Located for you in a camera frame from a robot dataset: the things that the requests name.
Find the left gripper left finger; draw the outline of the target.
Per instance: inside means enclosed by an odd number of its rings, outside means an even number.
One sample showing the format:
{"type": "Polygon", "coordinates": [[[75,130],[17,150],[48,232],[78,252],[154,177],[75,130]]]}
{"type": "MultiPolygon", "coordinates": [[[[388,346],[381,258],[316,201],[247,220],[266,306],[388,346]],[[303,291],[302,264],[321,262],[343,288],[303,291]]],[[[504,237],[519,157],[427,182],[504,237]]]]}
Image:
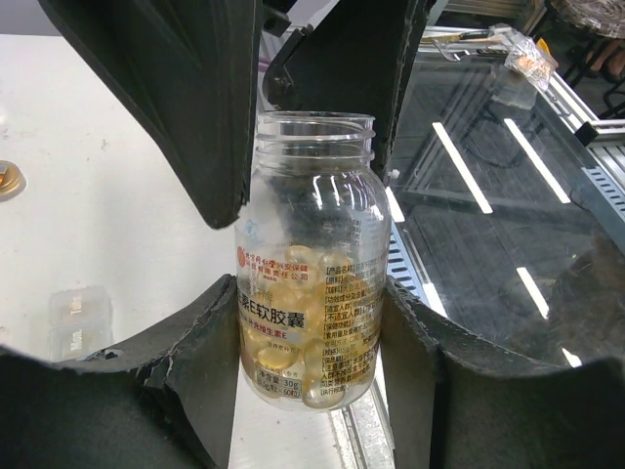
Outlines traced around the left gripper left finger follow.
{"type": "Polygon", "coordinates": [[[82,361],[1,351],[5,468],[225,468],[239,332],[233,276],[82,361]]]}

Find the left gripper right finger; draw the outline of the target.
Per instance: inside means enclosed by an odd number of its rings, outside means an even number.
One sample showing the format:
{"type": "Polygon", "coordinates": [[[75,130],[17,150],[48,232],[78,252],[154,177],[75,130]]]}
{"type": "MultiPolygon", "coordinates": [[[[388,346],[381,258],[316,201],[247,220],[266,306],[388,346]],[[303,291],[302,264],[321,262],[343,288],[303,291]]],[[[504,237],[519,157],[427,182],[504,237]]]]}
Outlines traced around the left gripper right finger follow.
{"type": "Polygon", "coordinates": [[[540,362],[383,290],[380,336],[399,468],[620,468],[624,363],[540,362]]]}

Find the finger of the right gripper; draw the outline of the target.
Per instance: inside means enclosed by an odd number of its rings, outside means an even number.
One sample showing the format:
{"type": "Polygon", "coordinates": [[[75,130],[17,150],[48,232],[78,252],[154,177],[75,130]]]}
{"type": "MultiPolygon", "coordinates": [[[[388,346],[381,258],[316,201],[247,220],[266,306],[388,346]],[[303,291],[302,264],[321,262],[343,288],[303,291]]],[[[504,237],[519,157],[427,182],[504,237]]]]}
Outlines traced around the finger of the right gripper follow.
{"type": "Polygon", "coordinates": [[[266,73],[279,110],[374,117],[371,168],[383,181],[401,107],[433,4],[428,0],[340,1],[315,28],[291,34],[266,73]]]}
{"type": "Polygon", "coordinates": [[[40,6],[155,141],[204,222],[231,225],[250,192],[262,2],[40,6]]]}

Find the weekly pill organizer box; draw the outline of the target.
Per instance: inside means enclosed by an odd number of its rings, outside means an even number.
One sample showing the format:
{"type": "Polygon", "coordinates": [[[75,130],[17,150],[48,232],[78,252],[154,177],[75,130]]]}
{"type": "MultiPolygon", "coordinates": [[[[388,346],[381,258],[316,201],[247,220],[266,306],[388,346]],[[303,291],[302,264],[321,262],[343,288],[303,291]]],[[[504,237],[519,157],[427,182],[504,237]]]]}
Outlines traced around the weekly pill organizer box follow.
{"type": "Polygon", "coordinates": [[[82,360],[112,343],[112,305],[101,285],[53,293],[48,302],[48,360],[82,360]]]}

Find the clear bottle yellow capsules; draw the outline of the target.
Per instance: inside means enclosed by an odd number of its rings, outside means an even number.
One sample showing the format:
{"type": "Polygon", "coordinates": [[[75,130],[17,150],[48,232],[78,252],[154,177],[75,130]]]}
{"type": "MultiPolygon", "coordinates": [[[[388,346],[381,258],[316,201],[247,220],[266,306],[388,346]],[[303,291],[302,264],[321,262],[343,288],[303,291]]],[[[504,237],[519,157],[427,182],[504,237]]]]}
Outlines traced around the clear bottle yellow capsules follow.
{"type": "Polygon", "coordinates": [[[371,169],[374,118],[258,118],[250,198],[235,223],[240,359],[289,410],[351,404],[375,375],[392,217],[371,169]]]}

